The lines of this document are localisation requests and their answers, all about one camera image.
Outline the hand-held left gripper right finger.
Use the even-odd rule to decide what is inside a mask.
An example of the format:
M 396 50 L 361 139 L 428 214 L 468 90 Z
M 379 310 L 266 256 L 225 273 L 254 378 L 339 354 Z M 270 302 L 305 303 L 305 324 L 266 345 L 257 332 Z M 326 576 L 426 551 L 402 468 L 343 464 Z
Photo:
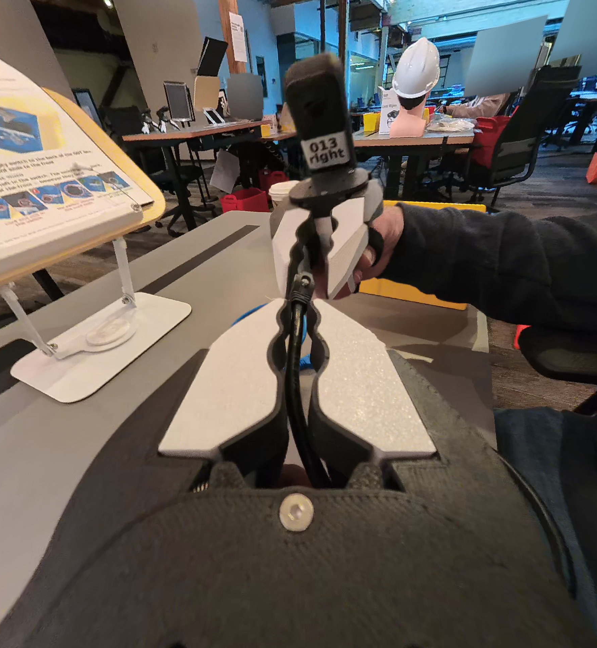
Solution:
M 340 482 L 361 463 L 429 459 L 437 449 L 392 361 L 369 329 L 324 300 L 308 314 L 315 376 L 308 438 Z

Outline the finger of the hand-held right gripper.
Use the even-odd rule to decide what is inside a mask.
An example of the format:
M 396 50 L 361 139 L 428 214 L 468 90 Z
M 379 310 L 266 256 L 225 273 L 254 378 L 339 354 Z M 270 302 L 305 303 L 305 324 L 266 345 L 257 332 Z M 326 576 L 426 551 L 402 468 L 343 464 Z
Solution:
M 303 255 L 299 230 L 307 223 L 308 219 L 309 211 L 306 209 L 286 209 L 272 234 L 272 258 L 278 289 L 282 297 L 287 296 L 288 287 L 293 281 L 289 278 L 293 255 L 300 257 Z
M 349 284 L 368 246 L 365 198 L 350 198 L 332 210 L 335 230 L 326 257 L 327 298 L 332 300 Z

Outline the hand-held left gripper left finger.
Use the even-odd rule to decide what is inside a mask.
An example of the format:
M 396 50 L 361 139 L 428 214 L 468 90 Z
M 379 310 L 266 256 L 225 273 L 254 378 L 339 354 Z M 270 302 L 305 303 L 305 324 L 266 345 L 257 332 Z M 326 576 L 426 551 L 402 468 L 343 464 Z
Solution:
M 234 463 L 256 487 L 274 487 L 289 446 L 284 395 L 289 304 L 276 298 L 210 346 L 158 452 Z

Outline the large yellow bin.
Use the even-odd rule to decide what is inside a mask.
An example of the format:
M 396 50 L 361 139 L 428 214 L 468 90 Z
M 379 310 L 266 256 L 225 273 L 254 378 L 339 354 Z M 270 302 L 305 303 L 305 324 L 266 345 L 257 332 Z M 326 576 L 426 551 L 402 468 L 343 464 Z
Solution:
M 477 211 L 480 213 L 487 212 L 487 207 L 484 204 L 451 204 L 444 202 L 440 203 L 427 201 L 406 201 L 405 204 L 407 206 L 425 207 L 436 210 L 450 207 L 460 210 Z M 442 308 L 451 309 L 453 311 L 464 311 L 467 308 L 467 304 L 465 303 L 443 301 L 432 294 L 425 294 L 421 292 L 420 290 L 416 289 L 416 287 L 400 284 L 387 279 L 372 278 L 363 281 L 359 285 L 358 292 L 373 296 L 397 299 L 400 301 L 440 306 Z

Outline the person's right forearm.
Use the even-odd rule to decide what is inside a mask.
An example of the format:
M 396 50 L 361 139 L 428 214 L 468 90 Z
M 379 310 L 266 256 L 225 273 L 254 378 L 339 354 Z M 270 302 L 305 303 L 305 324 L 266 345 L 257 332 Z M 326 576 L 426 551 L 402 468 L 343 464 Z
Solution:
M 517 325 L 597 334 L 597 212 L 532 219 L 407 204 L 383 279 Z

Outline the person's right hand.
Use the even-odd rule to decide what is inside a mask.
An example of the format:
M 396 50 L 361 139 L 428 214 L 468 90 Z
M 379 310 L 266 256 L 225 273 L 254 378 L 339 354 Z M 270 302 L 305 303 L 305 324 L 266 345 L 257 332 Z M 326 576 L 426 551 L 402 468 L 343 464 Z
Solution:
M 355 290 L 364 280 L 378 278 L 388 267 L 404 231 L 402 203 L 384 206 L 368 228 L 368 245 L 353 272 Z

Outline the paper coffee cup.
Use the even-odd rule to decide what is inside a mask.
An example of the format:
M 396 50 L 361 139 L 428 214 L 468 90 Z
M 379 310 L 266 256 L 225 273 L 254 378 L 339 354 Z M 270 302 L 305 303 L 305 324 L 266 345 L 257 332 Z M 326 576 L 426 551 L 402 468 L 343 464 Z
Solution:
M 291 190 L 300 183 L 298 180 L 287 180 L 276 182 L 269 187 L 268 195 L 272 207 L 276 209 L 281 203 L 289 197 Z

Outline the pink mannequin head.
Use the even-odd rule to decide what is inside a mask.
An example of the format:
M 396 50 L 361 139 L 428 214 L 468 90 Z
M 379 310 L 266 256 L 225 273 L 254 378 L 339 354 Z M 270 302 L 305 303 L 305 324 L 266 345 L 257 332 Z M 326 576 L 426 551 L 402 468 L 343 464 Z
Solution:
M 425 103 L 428 93 L 413 98 L 398 96 L 400 109 L 392 121 L 389 137 L 392 139 L 422 137 L 427 124 L 423 114 L 426 112 Z

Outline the wooden top desk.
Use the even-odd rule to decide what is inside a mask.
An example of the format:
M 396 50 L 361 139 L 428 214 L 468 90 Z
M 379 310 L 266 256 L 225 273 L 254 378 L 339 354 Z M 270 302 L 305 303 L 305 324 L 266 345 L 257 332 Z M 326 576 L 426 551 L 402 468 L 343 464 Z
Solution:
M 128 134 L 122 141 L 132 148 L 160 149 L 164 156 L 165 170 L 177 198 L 177 214 L 183 218 L 187 231 L 197 227 L 196 211 L 189 202 L 188 183 L 182 181 L 179 164 L 173 153 L 178 144 L 196 144 L 199 151 L 227 149 L 230 145 L 257 141 L 262 135 L 262 120 L 236 120 L 220 126 L 192 125 L 167 133 Z
M 468 148 L 474 140 L 473 130 L 459 133 L 425 133 L 420 137 L 395 137 L 358 131 L 353 141 L 358 155 L 387 158 L 384 199 L 414 200 L 418 181 L 429 162 L 458 148 Z

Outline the white hard hat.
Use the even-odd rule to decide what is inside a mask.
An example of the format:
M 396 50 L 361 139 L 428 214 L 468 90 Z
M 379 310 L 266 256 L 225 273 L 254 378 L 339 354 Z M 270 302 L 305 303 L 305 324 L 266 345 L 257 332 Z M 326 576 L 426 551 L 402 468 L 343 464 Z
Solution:
M 392 77 L 392 89 L 400 99 L 416 99 L 431 92 L 439 78 L 439 51 L 422 37 L 402 53 Z

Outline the tablet on stand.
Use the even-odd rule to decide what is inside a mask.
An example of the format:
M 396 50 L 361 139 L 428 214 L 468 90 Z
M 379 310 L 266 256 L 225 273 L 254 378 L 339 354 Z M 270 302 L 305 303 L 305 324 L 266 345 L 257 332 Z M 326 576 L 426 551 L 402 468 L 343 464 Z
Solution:
M 166 80 L 163 82 L 163 86 L 171 120 L 180 123 L 195 121 L 196 117 L 186 83 Z

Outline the black office chair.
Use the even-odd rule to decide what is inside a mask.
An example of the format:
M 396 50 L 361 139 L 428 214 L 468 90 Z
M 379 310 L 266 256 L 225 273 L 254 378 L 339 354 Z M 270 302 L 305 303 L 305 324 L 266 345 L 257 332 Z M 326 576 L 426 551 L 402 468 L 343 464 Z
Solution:
M 472 144 L 461 183 L 461 189 L 472 191 L 470 203 L 482 201 L 483 194 L 493 190 L 489 206 L 492 210 L 500 189 L 524 182 L 532 175 L 541 141 L 577 85 L 580 71 L 579 65 L 546 65 L 537 72 L 529 91 L 501 133 L 489 168 L 472 163 Z

